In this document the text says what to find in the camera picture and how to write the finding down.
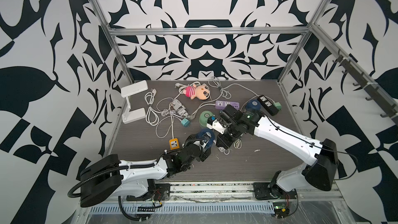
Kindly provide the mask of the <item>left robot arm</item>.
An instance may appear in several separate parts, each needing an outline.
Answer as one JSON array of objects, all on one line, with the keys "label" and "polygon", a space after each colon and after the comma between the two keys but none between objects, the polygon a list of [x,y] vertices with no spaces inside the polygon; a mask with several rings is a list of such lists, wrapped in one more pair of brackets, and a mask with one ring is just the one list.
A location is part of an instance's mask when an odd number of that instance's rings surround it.
[{"label": "left robot arm", "polygon": [[138,200],[153,197],[155,182],[188,171],[193,162],[205,161],[214,138],[208,133],[191,135],[183,147],[165,151],[154,160],[126,161],[111,154],[80,172],[79,183],[67,193],[79,198],[81,207],[95,206],[109,197],[132,196]]}]

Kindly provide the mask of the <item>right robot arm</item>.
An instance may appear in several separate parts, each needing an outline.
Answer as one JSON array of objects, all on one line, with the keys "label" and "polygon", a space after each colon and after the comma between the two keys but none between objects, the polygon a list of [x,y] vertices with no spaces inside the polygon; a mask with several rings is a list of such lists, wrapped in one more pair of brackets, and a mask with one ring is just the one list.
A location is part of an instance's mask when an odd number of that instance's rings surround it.
[{"label": "right robot arm", "polygon": [[238,111],[231,105],[219,117],[209,117],[207,126],[217,131],[217,147],[230,148],[244,134],[270,141],[302,160],[288,171],[276,172],[268,188],[272,195],[305,186],[330,191],[337,171],[337,149],[331,140],[323,142],[292,131],[266,116],[261,110]]}]

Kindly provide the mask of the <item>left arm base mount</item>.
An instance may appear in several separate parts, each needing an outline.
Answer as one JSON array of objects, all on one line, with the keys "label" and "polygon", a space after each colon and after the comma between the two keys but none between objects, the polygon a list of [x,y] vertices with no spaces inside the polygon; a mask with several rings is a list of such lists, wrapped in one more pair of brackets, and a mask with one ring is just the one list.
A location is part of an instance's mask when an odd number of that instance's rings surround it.
[{"label": "left arm base mount", "polygon": [[127,196],[127,201],[162,201],[170,196],[171,184],[153,184],[149,186],[147,193],[141,197]]}]

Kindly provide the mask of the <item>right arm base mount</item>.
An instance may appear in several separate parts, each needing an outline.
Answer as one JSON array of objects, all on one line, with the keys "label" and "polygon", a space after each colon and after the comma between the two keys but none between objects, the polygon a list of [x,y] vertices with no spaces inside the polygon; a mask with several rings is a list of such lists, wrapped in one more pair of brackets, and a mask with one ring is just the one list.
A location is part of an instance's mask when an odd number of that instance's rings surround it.
[{"label": "right arm base mount", "polygon": [[271,183],[253,183],[253,188],[257,200],[297,199],[296,190],[286,192],[277,185],[271,185]]}]

